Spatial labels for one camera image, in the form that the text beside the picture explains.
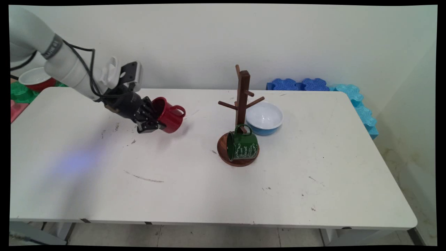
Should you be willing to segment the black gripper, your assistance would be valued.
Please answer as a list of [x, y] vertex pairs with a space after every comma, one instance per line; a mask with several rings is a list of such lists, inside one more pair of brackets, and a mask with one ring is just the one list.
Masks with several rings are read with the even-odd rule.
[[166, 128], [166, 124], [158, 119], [158, 112], [147, 96], [142, 99], [140, 95], [128, 89], [113, 89], [105, 92], [102, 101], [113, 113], [137, 122], [139, 134]]

